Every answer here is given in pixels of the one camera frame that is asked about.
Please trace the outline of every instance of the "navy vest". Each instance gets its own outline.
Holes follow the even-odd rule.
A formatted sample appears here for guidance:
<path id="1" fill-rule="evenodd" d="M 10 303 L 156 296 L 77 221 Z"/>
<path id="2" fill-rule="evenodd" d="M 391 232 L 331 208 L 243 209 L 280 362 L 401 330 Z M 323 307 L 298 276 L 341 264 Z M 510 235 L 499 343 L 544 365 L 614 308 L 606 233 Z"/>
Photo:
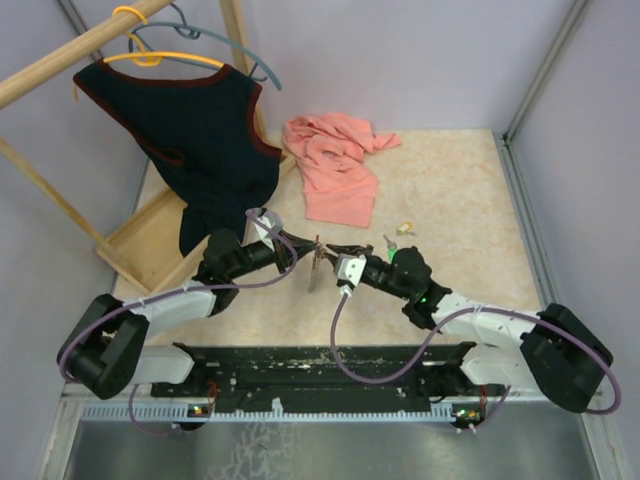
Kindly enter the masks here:
<path id="1" fill-rule="evenodd" d="M 183 255 L 219 228 L 233 230 L 242 241 L 244 212 L 262 207 L 273 194 L 282 153 L 254 128 L 260 85 L 229 65 L 195 80 L 145 80 L 101 60 L 73 81 L 131 133 L 187 203 L 180 227 Z"/>

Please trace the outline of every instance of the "clothes hanger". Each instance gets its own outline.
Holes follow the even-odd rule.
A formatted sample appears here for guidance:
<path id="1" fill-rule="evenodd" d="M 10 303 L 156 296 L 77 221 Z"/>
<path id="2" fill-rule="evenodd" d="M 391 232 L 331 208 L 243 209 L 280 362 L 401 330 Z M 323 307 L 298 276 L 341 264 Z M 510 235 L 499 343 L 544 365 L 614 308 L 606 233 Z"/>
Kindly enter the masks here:
<path id="1" fill-rule="evenodd" d="M 180 7 L 178 7 L 177 5 L 174 5 L 173 3 L 170 4 L 170 6 L 176 10 L 178 12 L 178 15 L 180 15 L 180 19 L 182 21 L 182 23 L 175 23 L 175 22 L 145 22 L 143 21 L 143 25 L 138 25 L 137 27 L 135 27 L 133 30 L 131 30 L 130 34 L 127 35 L 127 37 L 129 37 L 129 52 L 133 52 L 134 50 L 134 43 L 136 44 L 136 46 L 138 47 L 138 50 L 140 51 L 153 51 L 153 48 L 151 47 L 151 45 L 149 45 L 149 43 L 147 43 L 138 33 L 140 30 L 143 30 L 145 28 L 149 28 L 149 27 L 170 27 L 173 28 L 178 34 L 180 34 L 180 36 L 187 38 L 189 40 L 197 40 L 198 38 L 200 38 L 200 35 L 205 35 L 211 38 L 214 38 L 216 40 L 219 40 L 223 43 L 226 43 L 227 45 L 229 45 L 232 48 L 235 48 L 237 50 L 240 50 L 242 53 L 244 53 L 245 55 L 247 55 L 249 58 L 251 58 L 255 63 L 251 69 L 251 71 L 249 72 L 249 77 L 252 78 L 252 80 L 257 81 L 257 82 L 264 82 L 267 79 L 270 79 L 274 86 L 276 87 L 276 89 L 278 90 L 282 90 L 282 84 L 280 83 L 280 80 L 278 79 L 278 77 L 276 76 L 276 74 L 273 72 L 273 70 L 271 70 L 271 68 L 269 68 L 269 66 L 259 57 L 257 56 L 255 53 L 253 53 L 251 50 L 248 50 L 247 48 L 243 47 L 242 45 L 240 45 L 239 43 L 234 42 L 233 40 L 228 39 L 227 37 L 220 35 L 216 32 L 212 32 L 211 30 L 207 30 L 204 28 L 200 28 L 200 27 L 196 27 L 193 25 L 189 25 L 187 23 L 186 20 L 186 16 L 184 14 L 184 12 L 182 11 L 182 9 Z M 198 63 L 194 63 L 193 61 L 191 61 L 190 59 L 186 59 L 186 58 L 170 58 L 170 60 L 174 60 L 177 62 L 181 62 L 181 63 L 186 63 L 189 65 L 199 65 Z M 267 74 L 266 77 L 262 77 L 262 78 L 255 78 L 253 77 L 256 69 L 258 67 L 261 67 L 264 72 Z"/>
<path id="2" fill-rule="evenodd" d="M 142 58 L 146 58 L 148 60 L 140 61 L 136 63 L 141 67 L 155 67 L 160 64 L 161 59 L 163 58 L 182 58 L 182 59 L 194 60 L 196 62 L 201 62 L 207 65 L 213 65 L 215 67 L 218 67 L 218 69 L 224 67 L 224 63 L 219 60 L 215 60 L 209 57 L 203 57 L 202 55 L 195 55 L 193 53 L 184 53 L 184 52 L 156 52 L 156 51 L 146 52 L 145 51 L 145 52 L 121 53 L 119 55 L 111 55 L 110 57 L 107 57 L 102 61 L 104 63 L 110 63 L 110 62 L 115 62 L 117 60 L 126 60 L 126 59 L 138 60 Z"/>
<path id="3" fill-rule="evenodd" d="M 137 16 L 143 24 L 148 24 L 149 21 L 147 20 L 147 18 L 142 15 L 142 13 L 140 13 L 137 9 L 130 7 L 130 6 L 120 6 L 117 7 L 114 11 L 113 11 L 113 15 L 120 13 L 120 12 L 129 12 L 134 14 L 135 16 Z M 160 65 L 160 63 L 162 62 L 163 58 L 179 58 L 179 59 L 185 59 L 185 60 L 194 60 L 197 62 L 201 62 L 204 63 L 206 65 L 213 65 L 217 68 L 222 68 L 224 66 L 224 63 L 219 61 L 219 60 L 215 60 L 213 58 L 209 58 L 209 57 L 204 57 L 202 55 L 195 55 L 192 53 L 184 53 L 184 52 L 155 52 L 155 51 L 149 51 L 144 43 L 142 43 L 142 40 L 135 36 L 134 34 L 132 34 L 131 32 L 125 32 L 125 35 L 129 38 L 130 42 L 135 42 L 136 45 L 138 46 L 138 49 L 140 50 L 140 52 L 135 52 L 135 53 L 121 53 L 119 55 L 112 55 L 110 57 L 107 57 L 105 59 L 103 59 L 104 63 L 110 63 L 110 62 L 115 62 L 117 60 L 124 60 L 124 59 L 130 59 L 132 60 L 136 65 L 139 65 L 141 67 L 155 67 L 157 65 Z"/>

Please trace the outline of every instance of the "beige floor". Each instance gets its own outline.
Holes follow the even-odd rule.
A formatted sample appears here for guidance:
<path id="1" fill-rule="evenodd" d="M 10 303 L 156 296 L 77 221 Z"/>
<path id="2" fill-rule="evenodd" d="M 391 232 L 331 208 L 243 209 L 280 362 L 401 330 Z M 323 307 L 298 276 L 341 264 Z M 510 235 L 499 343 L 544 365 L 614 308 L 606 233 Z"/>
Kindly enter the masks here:
<path id="1" fill-rule="evenodd" d="M 295 235 L 331 243 L 370 243 L 386 256 L 383 233 L 400 245 L 416 245 L 439 283 L 481 302 L 510 308 L 539 307 L 533 278 L 488 130 L 404 131 L 403 144 L 379 152 L 366 165 L 377 175 L 379 189 L 368 229 L 309 221 L 304 216 L 302 179 L 294 170 L 269 202 Z M 141 202 L 162 181 L 150 170 Z M 415 237 L 396 237 L 404 221 Z M 255 239 L 253 231 L 249 237 Z M 221 315 L 195 320 L 163 333 L 154 344 L 320 345 L 340 299 L 328 262 L 318 288 L 307 293 L 311 259 L 303 259 L 289 278 L 269 288 L 240 293 Z M 273 278 L 267 268 L 239 279 L 253 283 Z M 116 295 L 137 296 L 126 282 Z M 403 302 L 361 286 L 347 303 L 338 328 L 341 344 L 415 344 L 425 332 L 400 312 Z"/>

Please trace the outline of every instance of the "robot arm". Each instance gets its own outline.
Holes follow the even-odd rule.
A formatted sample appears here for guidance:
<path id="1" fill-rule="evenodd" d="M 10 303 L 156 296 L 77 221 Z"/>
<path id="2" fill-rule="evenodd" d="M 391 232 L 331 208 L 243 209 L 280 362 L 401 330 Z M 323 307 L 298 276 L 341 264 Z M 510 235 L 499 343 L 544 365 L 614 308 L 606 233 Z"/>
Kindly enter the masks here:
<path id="1" fill-rule="evenodd" d="M 282 228 L 279 217 L 273 212 L 262 213 L 259 222 L 279 232 Z M 143 348 L 144 342 L 188 321 L 218 314 L 238 295 L 237 288 L 211 286 L 234 285 L 234 279 L 273 264 L 284 272 L 291 265 L 292 254 L 265 230 L 259 229 L 258 233 L 261 240 L 244 247 L 231 230 L 212 233 L 197 274 L 182 285 L 184 292 L 137 299 L 139 307 L 119 313 L 73 347 L 64 370 L 103 400 L 117 395 L 129 384 L 182 383 L 194 365 L 188 349 L 176 345 Z M 314 251 L 316 246 L 313 241 L 297 237 L 290 237 L 289 241 L 298 258 Z M 109 294 L 94 299 L 58 352 L 58 364 L 87 327 L 122 306 L 122 301 Z"/>
<path id="2" fill-rule="evenodd" d="M 562 336 L 528 321 L 538 318 L 570 334 L 611 365 L 609 350 L 566 307 L 550 304 L 544 311 L 516 312 L 482 305 L 431 279 L 431 268 L 417 248 L 398 250 L 392 263 L 371 254 L 370 247 L 327 245 L 342 293 L 351 296 L 364 283 L 407 300 L 402 312 L 419 328 L 434 329 L 446 322 L 443 333 L 464 336 L 475 346 L 459 368 L 475 385 L 501 384 L 539 389 L 558 406 L 582 413 L 605 373 L 583 350 Z"/>
<path id="3" fill-rule="evenodd" d="M 263 211 L 259 220 L 270 230 L 281 231 L 282 223 L 272 212 Z M 182 384 L 194 368 L 190 349 L 183 345 L 143 348 L 145 340 L 226 309 L 238 290 L 216 286 L 233 285 L 234 279 L 269 265 L 275 264 L 281 273 L 290 267 L 292 255 L 283 244 L 265 229 L 258 227 L 258 233 L 260 241 L 241 247 L 233 232 L 214 232 L 196 276 L 183 285 L 183 294 L 138 299 L 136 308 L 118 313 L 78 342 L 96 319 L 124 310 L 111 295 L 97 297 L 61 348 L 58 363 L 64 363 L 66 373 L 101 399 L 112 398 L 129 384 Z M 280 233 L 299 257 L 316 248 L 314 241 Z M 344 295 L 352 295 L 364 283 L 402 298 L 407 301 L 402 312 L 423 329 L 434 329 L 453 312 L 464 310 L 442 331 L 474 339 L 475 343 L 465 344 L 457 364 L 458 372 L 472 384 L 540 389 L 560 407 L 584 412 L 603 379 L 602 369 L 592 358 L 561 336 L 522 320 L 521 313 L 480 305 L 436 283 L 415 247 L 398 250 L 392 263 L 373 255 L 372 247 L 326 247 L 337 254 L 327 253 L 327 258 Z M 551 304 L 538 318 L 577 337 L 607 365 L 613 362 L 611 353 L 567 308 Z"/>

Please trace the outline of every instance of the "metal plate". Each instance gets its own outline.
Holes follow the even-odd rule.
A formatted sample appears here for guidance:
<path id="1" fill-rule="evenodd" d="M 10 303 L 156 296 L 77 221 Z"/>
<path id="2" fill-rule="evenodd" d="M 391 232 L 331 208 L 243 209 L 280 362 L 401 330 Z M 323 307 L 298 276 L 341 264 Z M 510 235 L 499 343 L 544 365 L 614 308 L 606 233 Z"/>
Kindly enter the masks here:
<path id="1" fill-rule="evenodd" d="M 209 417 L 189 416 L 188 403 L 136 402 L 133 413 L 139 422 L 336 422 L 336 423 L 380 423 L 380 422 L 453 422 L 453 407 L 450 403 L 439 403 L 431 406 L 430 412 L 397 412 L 397 413 L 284 413 L 281 405 L 276 405 L 271 412 L 213 413 Z M 113 422 L 129 421 L 129 410 L 126 402 L 93 402 L 85 406 L 82 421 Z"/>
<path id="2" fill-rule="evenodd" d="M 166 428 L 166 424 L 146 424 Z M 472 433 L 441 425 L 216 423 L 158 439 L 124 422 L 81 422 L 66 480 L 590 480 L 580 417 L 508 404 Z"/>

